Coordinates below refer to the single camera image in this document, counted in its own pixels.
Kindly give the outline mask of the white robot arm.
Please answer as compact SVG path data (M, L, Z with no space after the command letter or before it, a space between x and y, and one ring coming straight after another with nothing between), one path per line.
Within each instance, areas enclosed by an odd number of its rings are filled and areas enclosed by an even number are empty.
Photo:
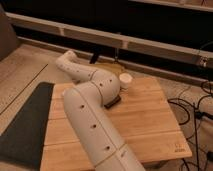
M145 171L103 110L119 97L118 77L77 60L69 50L56 65L77 81L63 93L64 111L95 171Z

